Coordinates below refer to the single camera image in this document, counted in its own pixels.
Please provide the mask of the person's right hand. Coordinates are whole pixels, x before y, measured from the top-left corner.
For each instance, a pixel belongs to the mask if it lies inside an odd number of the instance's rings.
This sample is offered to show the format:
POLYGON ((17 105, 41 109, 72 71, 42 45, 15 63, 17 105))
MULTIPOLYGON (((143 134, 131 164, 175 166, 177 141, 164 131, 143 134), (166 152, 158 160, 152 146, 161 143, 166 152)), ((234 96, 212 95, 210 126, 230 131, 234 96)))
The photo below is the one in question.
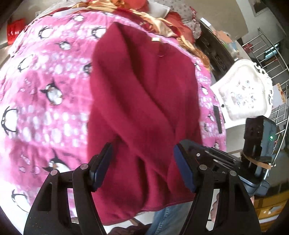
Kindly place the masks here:
POLYGON ((219 205, 219 193, 217 194, 216 201, 213 203, 212 210, 210 212, 210 216, 211 216, 211 221, 212 222, 215 222, 215 219, 216 219, 216 216, 217 216, 218 205, 219 205))

